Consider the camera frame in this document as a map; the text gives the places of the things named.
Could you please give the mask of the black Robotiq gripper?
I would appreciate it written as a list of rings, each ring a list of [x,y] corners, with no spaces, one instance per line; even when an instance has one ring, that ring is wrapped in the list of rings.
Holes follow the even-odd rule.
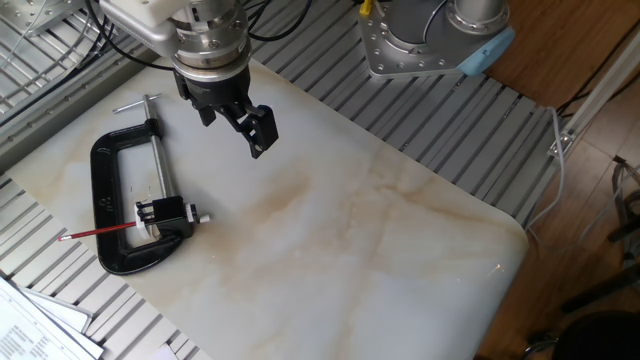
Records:
[[[208,127],[215,121],[215,110],[211,106],[219,106],[216,111],[248,142],[254,159],[278,140],[273,110],[266,105],[254,106],[249,98],[251,76],[248,65],[222,79],[196,79],[186,68],[175,66],[174,77],[178,93],[184,100],[204,106],[198,109],[202,124]]]

